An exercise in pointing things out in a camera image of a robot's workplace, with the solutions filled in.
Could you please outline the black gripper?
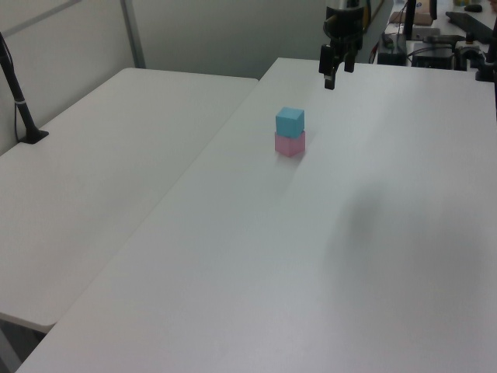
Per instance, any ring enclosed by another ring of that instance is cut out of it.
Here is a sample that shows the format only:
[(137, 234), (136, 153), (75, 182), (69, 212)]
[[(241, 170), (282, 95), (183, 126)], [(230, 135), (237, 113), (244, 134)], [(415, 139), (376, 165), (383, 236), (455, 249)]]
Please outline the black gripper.
[(355, 55), (363, 46), (365, 29), (365, 5), (326, 5), (323, 30), (330, 43), (322, 44), (318, 67), (326, 89), (335, 89), (335, 55), (343, 58), (344, 71), (354, 72)]

